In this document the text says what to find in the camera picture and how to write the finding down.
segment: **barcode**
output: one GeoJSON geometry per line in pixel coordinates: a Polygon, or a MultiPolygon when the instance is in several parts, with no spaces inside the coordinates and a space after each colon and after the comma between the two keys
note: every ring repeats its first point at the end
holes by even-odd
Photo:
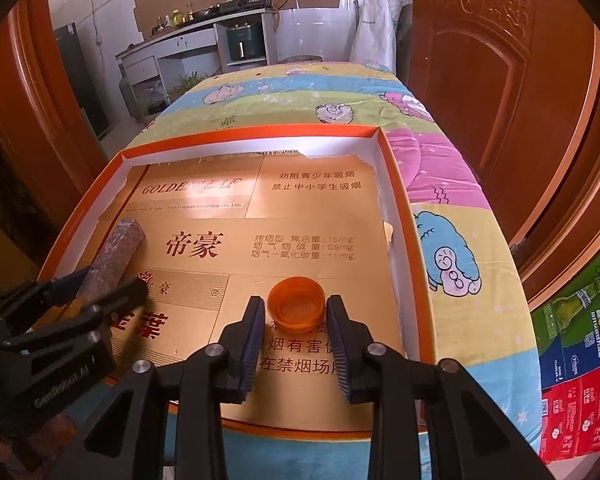
{"type": "Polygon", "coordinates": [[[589,348],[591,345],[595,344],[596,337],[593,332],[589,332],[586,336],[584,336],[584,348],[589,348]]]}

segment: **plastic bag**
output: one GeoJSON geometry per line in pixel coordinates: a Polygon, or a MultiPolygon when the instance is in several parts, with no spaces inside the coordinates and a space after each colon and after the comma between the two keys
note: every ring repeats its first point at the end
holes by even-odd
{"type": "Polygon", "coordinates": [[[349,62],[386,67],[395,74],[395,31],[400,0],[364,0],[349,62]]]}

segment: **bed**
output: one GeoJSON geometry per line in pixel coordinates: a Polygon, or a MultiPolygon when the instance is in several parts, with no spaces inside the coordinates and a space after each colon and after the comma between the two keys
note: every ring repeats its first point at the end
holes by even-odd
{"type": "MultiPolygon", "coordinates": [[[[378,65],[280,64],[215,76],[131,146],[260,124],[367,124],[386,133],[420,235],[435,357],[459,360],[537,451],[538,353],[525,296],[496,219],[425,107],[378,65]]],[[[230,478],[365,478],[368,442],[300,442],[227,431],[230,478]]],[[[420,435],[430,478],[427,435],[420,435]]]]}

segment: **metal screw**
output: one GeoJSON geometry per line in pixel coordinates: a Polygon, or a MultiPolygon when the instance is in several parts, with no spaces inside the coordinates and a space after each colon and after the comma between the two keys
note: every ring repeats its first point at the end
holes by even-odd
{"type": "Polygon", "coordinates": [[[442,359],[439,362],[438,366],[442,368],[445,372],[449,372],[450,374],[455,374],[460,369],[460,363],[455,359],[442,359]]]}
{"type": "Polygon", "coordinates": [[[98,332],[97,330],[91,330],[91,332],[89,332],[89,333],[87,334],[87,339],[88,339],[90,342],[92,342],[92,343],[96,344],[96,343],[99,343],[99,342],[100,342],[100,339],[102,339],[102,338],[101,338],[101,336],[100,336],[100,332],[98,332]]]}
{"type": "Polygon", "coordinates": [[[132,368],[136,374],[144,374],[149,368],[151,368],[151,361],[140,359],[134,363],[132,368]]]}
{"type": "Polygon", "coordinates": [[[224,352],[224,347],[220,343],[211,343],[205,348],[205,354],[214,357],[224,352]]]}
{"type": "Polygon", "coordinates": [[[368,347],[366,347],[366,351],[368,351],[371,355],[384,355],[386,352],[386,346],[382,343],[371,343],[368,347]]]}

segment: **orange cup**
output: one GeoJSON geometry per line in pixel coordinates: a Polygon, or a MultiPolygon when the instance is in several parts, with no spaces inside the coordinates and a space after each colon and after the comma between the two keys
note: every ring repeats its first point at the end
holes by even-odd
{"type": "Polygon", "coordinates": [[[269,292],[267,309],[273,321],[289,334],[307,334],[324,319],[324,291],[304,276],[277,282],[269,292]]]}

